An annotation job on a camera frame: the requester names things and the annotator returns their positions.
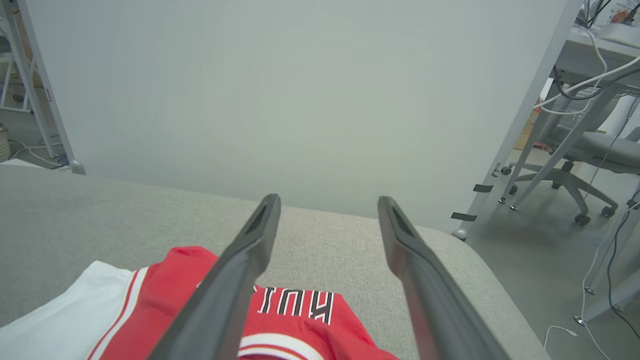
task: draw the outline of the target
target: jersey lettering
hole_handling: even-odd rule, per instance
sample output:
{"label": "jersey lettering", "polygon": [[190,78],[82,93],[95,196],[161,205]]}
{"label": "jersey lettering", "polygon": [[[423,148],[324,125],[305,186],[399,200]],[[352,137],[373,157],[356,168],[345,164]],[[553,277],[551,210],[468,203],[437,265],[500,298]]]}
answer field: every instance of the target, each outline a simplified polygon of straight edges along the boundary
{"label": "jersey lettering", "polygon": [[271,308],[271,296],[276,291],[276,288],[264,288],[264,300],[262,300],[262,306],[258,310],[258,314],[268,314]]}
{"label": "jersey lettering", "polygon": [[322,321],[331,325],[331,313],[333,307],[333,293],[324,293],[323,303],[320,304],[320,291],[314,291],[309,307],[309,317],[312,319],[322,318]]}
{"label": "jersey lettering", "polygon": [[291,295],[294,296],[294,305],[291,314],[293,316],[302,315],[302,302],[305,299],[304,290],[290,290],[283,289],[282,294],[280,294],[280,303],[278,305],[278,314],[286,315],[287,308],[289,307],[289,298]]}

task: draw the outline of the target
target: white backdrop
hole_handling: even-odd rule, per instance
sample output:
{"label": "white backdrop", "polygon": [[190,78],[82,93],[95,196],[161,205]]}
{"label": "white backdrop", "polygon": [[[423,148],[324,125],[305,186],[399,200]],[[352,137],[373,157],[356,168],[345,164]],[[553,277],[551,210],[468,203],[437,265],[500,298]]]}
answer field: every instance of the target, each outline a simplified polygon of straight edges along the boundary
{"label": "white backdrop", "polygon": [[443,231],[570,26],[569,0],[26,3],[88,175],[367,217],[391,195]]}

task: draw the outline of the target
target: floor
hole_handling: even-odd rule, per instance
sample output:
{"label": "floor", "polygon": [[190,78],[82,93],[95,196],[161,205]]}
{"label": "floor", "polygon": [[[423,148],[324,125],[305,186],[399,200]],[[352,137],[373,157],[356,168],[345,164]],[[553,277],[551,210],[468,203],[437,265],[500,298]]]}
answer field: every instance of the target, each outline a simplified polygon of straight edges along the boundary
{"label": "floor", "polygon": [[[513,151],[509,161],[516,161],[520,151]],[[529,163],[543,164],[549,155],[534,149]],[[588,164],[574,168],[581,178],[589,181],[595,168]],[[618,203],[632,195],[640,177],[599,171],[593,182]],[[604,202],[586,199],[591,223],[579,227],[573,223],[579,212],[577,205],[564,188],[554,190],[548,181],[540,184],[523,202],[518,211],[509,209],[516,195],[507,198],[507,204],[498,203],[508,176],[499,179],[496,189],[486,201],[477,224],[470,230],[467,243],[487,262],[514,303],[525,316],[541,342],[549,325],[558,325],[575,331],[573,338],[558,329],[549,335],[547,351],[553,359],[603,359],[586,330],[573,321],[582,302],[581,283],[591,264],[596,246],[608,231],[609,220],[598,214]],[[528,182],[520,183],[520,192]],[[636,232],[625,248],[627,254],[612,270],[612,282],[624,279],[637,264],[633,254],[640,247]],[[596,289],[596,295],[587,295],[587,306],[596,297],[606,296],[607,283]],[[640,298],[625,306],[623,316],[640,331]],[[611,311],[595,318],[589,329],[602,350],[612,360],[637,359],[640,340],[631,329]]]}
{"label": "floor", "polygon": [[[42,135],[40,134],[38,124],[36,123],[36,120],[32,114],[0,110],[0,124],[4,125],[7,130],[9,130],[7,135],[9,140],[13,140],[15,142],[24,142],[27,146],[40,146],[38,141],[42,139]],[[60,143],[60,138],[57,136],[53,136],[52,141],[53,143]],[[18,143],[12,143],[10,146],[12,150],[12,156],[16,151],[22,148],[22,146]],[[62,155],[65,153],[65,150],[61,145],[54,146],[54,150],[56,151],[57,155]],[[33,152],[35,152],[39,157],[45,158],[53,163],[58,162],[57,158],[49,159],[49,153],[47,152],[47,149],[33,149]],[[44,168],[56,167],[56,165],[48,164],[34,157],[29,153],[29,151],[21,151],[17,158]]]}

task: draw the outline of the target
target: gray fabric surface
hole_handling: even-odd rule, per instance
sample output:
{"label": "gray fabric surface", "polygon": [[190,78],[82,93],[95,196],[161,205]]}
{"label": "gray fabric surface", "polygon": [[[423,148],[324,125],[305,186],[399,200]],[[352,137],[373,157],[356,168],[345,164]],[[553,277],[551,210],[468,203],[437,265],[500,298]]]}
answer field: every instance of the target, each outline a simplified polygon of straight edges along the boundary
{"label": "gray fabric surface", "polygon": [[[257,205],[10,165],[0,165],[0,185],[0,325],[59,295],[96,259],[135,269],[161,261],[176,246],[220,254]],[[418,230],[512,359],[549,359],[468,245]],[[416,359],[404,292],[387,268],[381,241],[375,219],[283,207],[258,284],[341,293],[379,347]]]}

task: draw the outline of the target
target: cardboard box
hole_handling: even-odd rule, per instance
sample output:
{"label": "cardboard box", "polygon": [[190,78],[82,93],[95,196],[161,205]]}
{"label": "cardboard box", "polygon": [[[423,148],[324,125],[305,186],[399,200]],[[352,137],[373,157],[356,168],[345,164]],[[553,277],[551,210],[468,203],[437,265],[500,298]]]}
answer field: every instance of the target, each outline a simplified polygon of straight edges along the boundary
{"label": "cardboard box", "polygon": [[531,135],[531,130],[533,130],[533,123],[536,121],[536,118],[538,118],[539,113],[540,109],[535,109],[531,112],[529,120],[527,120],[527,123],[524,125],[524,130],[522,130],[518,141],[516,141],[516,144],[513,146],[514,149],[522,150],[524,146],[527,145],[527,140],[529,139],[529,135]]}

